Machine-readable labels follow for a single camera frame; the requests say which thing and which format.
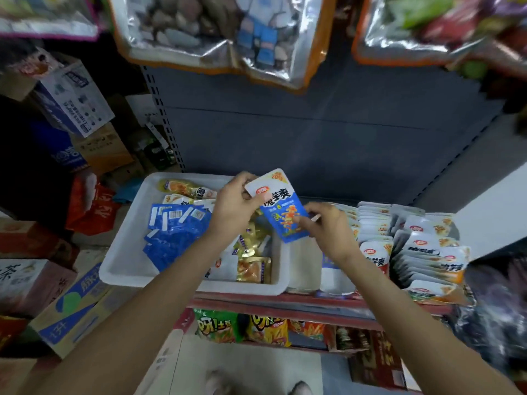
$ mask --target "left hand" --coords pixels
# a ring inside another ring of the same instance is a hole
[[[253,198],[243,193],[243,186],[256,178],[252,173],[241,172],[218,192],[207,233],[227,242],[226,246],[247,228],[255,210],[272,197],[269,191]]]

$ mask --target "hand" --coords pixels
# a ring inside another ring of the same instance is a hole
[[[331,204],[320,202],[310,202],[304,207],[307,212],[320,213],[320,218],[313,222],[305,216],[295,216],[293,221],[317,240],[319,248],[333,262],[341,267],[361,255],[344,212]]]
[[[245,192],[243,186],[257,177],[241,172],[218,192],[207,232],[224,239],[226,246],[247,228],[255,210],[272,197],[270,192],[265,192],[251,198]]]

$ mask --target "white plastic tray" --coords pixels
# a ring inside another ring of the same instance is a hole
[[[220,190],[232,176],[194,173],[153,173],[141,185],[123,224],[106,254],[99,276],[111,285],[144,287],[159,271],[143,252],[148,233],[148,217],[152,204],[160,203],[165,193],[157,189],[161,179],[186,179],[212,190]],[[254,295],[279,295],[289,284],[291,247],[274,233],[272,247],[273,268],[271,284],[254,284],[203,280],[198,291]]]

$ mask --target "right hand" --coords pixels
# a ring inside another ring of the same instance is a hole
[[[320,218],[313,222],[305,216],[295,216],[293,221],[317,240],[319,248],[328,258],[342,266],[361,255],[344,212],[331,204],[320,202],[310,202],[304,208],[307,212],[320,214]]]

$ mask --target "red plastic bag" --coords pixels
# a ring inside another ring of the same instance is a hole
[[[66,229],[95,235],[113,229],[121,206],[112,201],[115,192],[101,185],[93,173],[75,176],[69,196]]]

